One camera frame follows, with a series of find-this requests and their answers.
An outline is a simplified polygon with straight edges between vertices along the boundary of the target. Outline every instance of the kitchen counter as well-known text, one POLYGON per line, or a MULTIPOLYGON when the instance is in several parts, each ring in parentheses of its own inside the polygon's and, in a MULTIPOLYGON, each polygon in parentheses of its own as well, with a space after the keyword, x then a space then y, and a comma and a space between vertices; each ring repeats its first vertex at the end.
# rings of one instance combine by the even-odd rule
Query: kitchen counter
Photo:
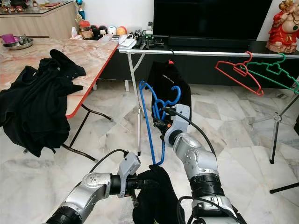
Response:
POLYGON ((51 9, 34 11, 27 8, 21 13, 0 13, 0 35, 14 34, 28 37, 69 39, 71 28, 78 27, 73 1, 67 1, 51 9))
POLYGON ((23 12, 5 13, 5 12, 3 12, 2 10, 0 10, 0 15, 10 15, 10 16, 12 16, 12 17, 15 17, 15 16, 22 16, 22 15, 26 15, 26 16, 28 16, 29 14, 35 14, 35 15, 36 15, 36 14, 45 14, 45 13, 48 13, 48 12, 50 12, 50 11, 52 11, 52 10, 55 10, 55 9, 61 7, 61 6, 64 6, 64 5, 66 5, 66 4, 69 4, 69 3, 71 3, 71 2, 73 2, 73 1, 70 0, 70 1, 60 2, 59 5, 54 6, 54 7, 50 7, 50 8, 48 8, 48 9, 34 10, 33 7, 28 7, 28 8, 26 8, 26 9, 24 9, 23 12))

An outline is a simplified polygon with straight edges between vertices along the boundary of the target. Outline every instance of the green hanger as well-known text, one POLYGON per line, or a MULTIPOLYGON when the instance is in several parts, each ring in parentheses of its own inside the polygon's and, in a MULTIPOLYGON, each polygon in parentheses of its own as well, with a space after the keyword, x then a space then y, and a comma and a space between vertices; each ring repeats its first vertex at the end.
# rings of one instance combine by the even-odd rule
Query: green hanger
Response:
POLYGON ((259 73, 257 73, 257 72, 251 71, 251 70, 249 70, 249 69, 248 69, 248 72, 253 73, 253 74, 255 74, 255 75, 258 75, 258 76, 260 76, 260 77, 263 77, 263 78, 265 78, 265 79, 267 79, 267 80, 269 80, 269 81, 271 81, 271 82, 274 82, 274 83, 276 83, 276 84, 278 84, 278 85, 280 85, 280 86, 282 86, 282 87, 284 87, 284 88, 286 88, 286 89, 292 90, 292 91, 293 91, 294 93, 296 93, 296 94, 299 94, 299 83, 298 83, 298 81, 297 81, 294 77, 290 76, 290 74, 289 74, 286 70, 284 70, 284 69, 282 69, 282 68, 280 67, 280 63, 284 62, 285 59, 286 59, 285 54, 283 54, 283 53, 279 53, 279 54, 282 55, 282 56, 284 57, 281 61, 278 61, 278 62, 275 62, 275 63, 272 63, 272 64, 265 63, 265 62, 262 62, 262 63, 258 63, 258 62, 249 62, 249 63, 246 64, 247 69, 248 69, 248 65, 251 65, 251 64, 256 64, 256 65, 267 65, 267 67, 266 67, 266 71, 268 71, 268 72, 271 72, 271 73, 273 73, 273 74, 275 74, 275 75, 280 75, 281 73, 285 73, 286 76, 287 76, 288 78, 292 79, 292 80, 296 83, 297 87, 296 87, 295 89, 290 88, 290 87, 288 87, 288 86, 286 86, 286 85, 283 85, 282 83, 279 83, 279 82, 277 82, 277 81, 275 81, 275 80, 272 80, 272 79, 270 79, 270 78, 268 78, 268 77, 266 77, 266 76, 263 76, 263 75, 261 75, 261 74, 259 74, 259 73), (279 69, 279 72, 272 71, 272 70, 271 70, 271 67, 272 67, 272 66, 277 66, 278 69, 279 69))

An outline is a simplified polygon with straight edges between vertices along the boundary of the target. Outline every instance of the robotic arm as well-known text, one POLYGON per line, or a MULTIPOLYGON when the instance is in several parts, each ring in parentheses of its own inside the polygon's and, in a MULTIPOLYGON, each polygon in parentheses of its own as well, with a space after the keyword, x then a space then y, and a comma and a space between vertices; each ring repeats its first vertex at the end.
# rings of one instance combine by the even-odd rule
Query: robotic arm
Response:
MULTIPOLYGON (((109 195, 124 197, 132 189, 139 189, 143 182, 132 175, 140 167, 140 161, 134 153, 128 153, 120 163, 117 175, 109 173, 89 173, 67 196, 58 210, 46 224, 82 224, 94 205, 109 195)), ((138 203, 132 193, 134 205, 138 203)))
MULTIPOLYGON (((188 106, 177 104, 174 109, 177 114, 189 117, 188 106)), ((193 224, 238 224, 240 222, 237 217, 244 222, 241 215, 236 215, 221 188, 216 156, 186 133, 188 125, 189 122, 178 115, 174 116, 172 124, 154 120, 154 126, 162 133, 161 138, 168 146, 173 147, 184 164, 192 190, 192 214, 196 219, 193 224)), ((109 195, 118 195, 119 198, 131 196, 134 206, 138 206, 134 189, 153 188, 158 185, 155 181, 139 180, 135 175, 139 167, 138 157, 130 152, 120 163, 117 175, 85 175, 46 224, 82 224, 95 203, 109 195)))

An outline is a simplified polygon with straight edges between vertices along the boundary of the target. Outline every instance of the white wall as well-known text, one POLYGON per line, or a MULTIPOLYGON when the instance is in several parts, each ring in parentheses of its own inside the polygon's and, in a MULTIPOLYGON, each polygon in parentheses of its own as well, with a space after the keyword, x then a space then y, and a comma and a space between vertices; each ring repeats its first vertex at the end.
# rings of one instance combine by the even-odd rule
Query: white wall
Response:
POLYGON ((265 21, 263 22, 263 26, 261 28, 261 31, 257 37, 258 41, 267 41, 269 39, 268 32, 270 31, 272 24, 273 24, 273 17, 277 13, 280 12, 280 9, 278 8, 279 4, 282 2, 282 0, 273 0, 271 3, 271 6, 269 8, 268 14, 266 16, 265 21))
POLYGON ((90 24, 142 27, 154 18, 154 0, 84 0, 90 24))

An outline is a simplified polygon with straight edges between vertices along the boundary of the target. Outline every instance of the red figurine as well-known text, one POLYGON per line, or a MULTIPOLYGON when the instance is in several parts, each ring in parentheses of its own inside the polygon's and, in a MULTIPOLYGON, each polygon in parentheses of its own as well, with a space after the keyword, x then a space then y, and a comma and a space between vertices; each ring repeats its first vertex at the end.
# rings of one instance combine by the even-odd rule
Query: red figurine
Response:
POLYGON ((299 0, 285 0, 279 4, 281 12, 274 16, 266 47, 277 53, 293 53, 299 38, 299 0))

